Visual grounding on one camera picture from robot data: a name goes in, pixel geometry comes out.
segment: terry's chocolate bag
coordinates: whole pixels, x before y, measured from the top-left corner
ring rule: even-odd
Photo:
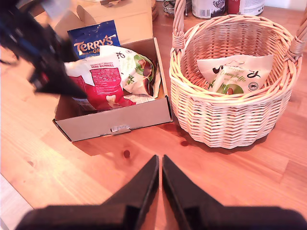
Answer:
[[[119,61],[115,54],[68,62],[65,69],[87,93],[87,99],[74,98],[83,110],[109,110],[135,104],[123,97]]]
[[[100,46],[120,46],[114,20],[69,30],[68,35],[79,59],[98,56]]]
[[[158,96],[161,76],[147,57],[123,47],[100,47],[100,55],[110,53],[116,54],[119,59],[122,85],[126,91],[153,98]]]

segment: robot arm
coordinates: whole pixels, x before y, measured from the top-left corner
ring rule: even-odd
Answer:
[[[30,14],[40,4],[35,0],[22,11],[16,8],[18,0],[0,0],[0,44],[35,67],[30,78],[36,92],[56,93],[86,98],[67,76],[64,62],[76,61],[70,41],[60,39],[51,26],[42,27]],[[16,64],[1,60],[2,64]]]

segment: snack packet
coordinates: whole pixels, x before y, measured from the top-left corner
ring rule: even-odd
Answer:
[[[83,110],[109,110],[135,104],[123,97],[120,66],[115,54],[68,62],[65,69],[87,93],[87,99],[74,98]]]
[[[98,56],[100,46],[120,46],[114,20],[69,30],[68,35],[79,59]]]
[[[116,54],[121,69],[123,88],[132,94],[145,94],[156,98],[161,77],[153,63],[145,56],[117,46],[100,46],[100,55]]]
[[[248,93],[261,89],[273,66],[273,55],[230,57],[197,60],[197,65],[210,82],[208,90],[223,94]]]

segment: wood grain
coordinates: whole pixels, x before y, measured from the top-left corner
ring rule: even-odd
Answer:
[[[154,21],[168,73],[172,18],[161,3]],[[266,7],[264,17],[295,33],[302,12]],[[191,13],[186,29],[199,19]],[[2,57],[8,55],[3,51]],[[224,205],[277,205],[307,218],[307,59],[289,105],[273,131],[249,147],[211,149],[177,122],[114,137],[70,143],[51,122],[58,97],[34,95],[32,67],[1,66],[1,174],[34,208],[50,204],[99,204],[127,183],[154,155],[167,154],[198,186]],[[166,76],[168,87],[170,81]],[[130,151],[130,158],[123,151]],[[143,229],[177,229],[162,191]]]

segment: wicker basket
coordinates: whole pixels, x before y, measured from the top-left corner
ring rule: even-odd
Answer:
[[[248,146],[267,135],[283,114],[302,66],[307,11],[295,38],[264,17],[227,15],[183,33],[185,0],[177,0],[169,75],[172,107],[180,126],[209,147]],[[274,54],[264,88],[224,95],[209,92],[197,59]]]

